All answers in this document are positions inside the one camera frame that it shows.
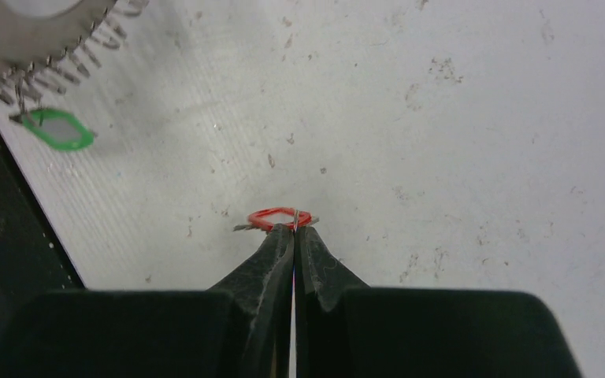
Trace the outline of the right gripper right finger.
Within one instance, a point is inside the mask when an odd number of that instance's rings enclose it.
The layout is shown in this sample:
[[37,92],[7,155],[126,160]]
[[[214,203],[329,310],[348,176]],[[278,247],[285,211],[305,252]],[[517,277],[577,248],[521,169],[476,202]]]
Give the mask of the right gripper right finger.
[[554,315],[517,291],[371,287],[295,234],[299,377],[579,377]]

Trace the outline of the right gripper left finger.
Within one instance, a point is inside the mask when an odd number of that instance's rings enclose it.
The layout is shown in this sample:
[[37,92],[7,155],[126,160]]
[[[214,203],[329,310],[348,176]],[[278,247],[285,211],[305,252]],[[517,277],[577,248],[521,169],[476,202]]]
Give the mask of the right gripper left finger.
[[204,291],[55,291],[20,308],[0,377],[286,377],[292,232]]

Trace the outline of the key with red tag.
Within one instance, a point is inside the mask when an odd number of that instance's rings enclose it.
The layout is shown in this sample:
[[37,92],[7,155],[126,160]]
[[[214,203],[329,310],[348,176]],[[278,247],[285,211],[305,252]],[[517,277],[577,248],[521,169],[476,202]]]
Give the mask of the key with red tag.
[[233,231],[260,230],[271,232],[275,225],[282,224],[296,232],[298,228],[311,226],[318,221],[317,216],[307,211],[291,207],[273,207],[261,209],[248,215],[246,222],[236,225]]

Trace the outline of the silver keyring disc with rings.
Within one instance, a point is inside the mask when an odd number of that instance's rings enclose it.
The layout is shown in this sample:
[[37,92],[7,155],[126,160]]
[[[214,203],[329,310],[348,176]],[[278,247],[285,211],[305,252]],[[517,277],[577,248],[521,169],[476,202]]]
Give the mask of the silver keyring disc with rings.
[[0,1],[0,101],[8,106],[64,95],[100,69],[100,55],[125,43],[124,20],[146,1],[79,1],[59,13],[34,17]]

